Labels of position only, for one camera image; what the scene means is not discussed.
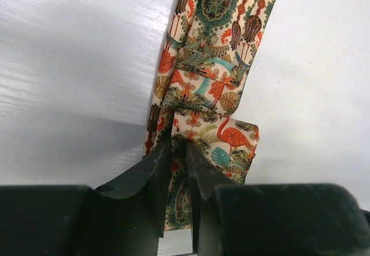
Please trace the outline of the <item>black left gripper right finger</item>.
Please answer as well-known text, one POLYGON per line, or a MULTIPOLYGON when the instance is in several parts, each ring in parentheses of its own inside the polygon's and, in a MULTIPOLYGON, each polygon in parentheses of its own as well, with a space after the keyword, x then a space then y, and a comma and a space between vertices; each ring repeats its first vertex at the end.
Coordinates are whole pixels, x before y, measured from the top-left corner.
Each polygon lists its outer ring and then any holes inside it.
POLYGON ((369 213, 336 184, 232 181, 186 144, 197 255, 368 255, 369 213))

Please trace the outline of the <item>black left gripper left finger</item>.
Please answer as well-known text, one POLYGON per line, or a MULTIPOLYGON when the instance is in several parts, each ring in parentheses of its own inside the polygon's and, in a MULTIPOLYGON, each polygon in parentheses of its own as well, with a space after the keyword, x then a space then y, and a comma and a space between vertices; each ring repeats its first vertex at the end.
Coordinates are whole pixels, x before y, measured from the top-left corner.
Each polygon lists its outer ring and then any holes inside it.
POLYGON ((164 235, 171 143, 93 189, 3 185, 2 255, 157 255, 164 235))

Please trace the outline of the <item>paisley patterned tie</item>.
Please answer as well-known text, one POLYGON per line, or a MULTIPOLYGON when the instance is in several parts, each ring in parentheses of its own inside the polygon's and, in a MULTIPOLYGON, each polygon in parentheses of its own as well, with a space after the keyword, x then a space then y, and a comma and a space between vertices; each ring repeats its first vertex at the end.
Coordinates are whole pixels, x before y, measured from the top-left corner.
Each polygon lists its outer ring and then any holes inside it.
POLYGON ((162 47, 144 154, 171 144, 164 228, 191 225, 186 141, 228 178, 244 183, 258 127, 234 120, 276 0, 178 0, 162 47))

